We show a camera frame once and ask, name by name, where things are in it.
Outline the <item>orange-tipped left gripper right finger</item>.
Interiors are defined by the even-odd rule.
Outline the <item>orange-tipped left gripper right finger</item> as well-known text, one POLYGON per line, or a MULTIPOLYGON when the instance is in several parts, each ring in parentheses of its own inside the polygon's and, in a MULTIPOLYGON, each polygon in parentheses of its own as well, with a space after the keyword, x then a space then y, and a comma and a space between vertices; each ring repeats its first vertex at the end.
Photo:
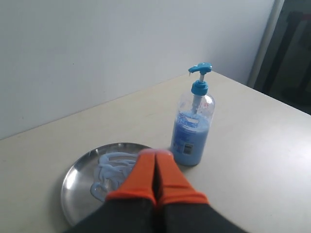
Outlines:
POLYGON ((195 190, 164 150, 155 154, 159 182, 157 208, 167 233, 244 233, 214 210, 206 195, 195 190))

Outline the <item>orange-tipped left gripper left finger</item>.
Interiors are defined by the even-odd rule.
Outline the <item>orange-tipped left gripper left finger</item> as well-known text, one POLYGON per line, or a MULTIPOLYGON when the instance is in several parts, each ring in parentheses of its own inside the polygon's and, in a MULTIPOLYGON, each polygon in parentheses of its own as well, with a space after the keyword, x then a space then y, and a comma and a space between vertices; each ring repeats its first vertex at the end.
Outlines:
POLYGON ((107 195, 103 206, 65 232, 152 233, 155 162, 155 150, 142 150, 127 179, 107 195))

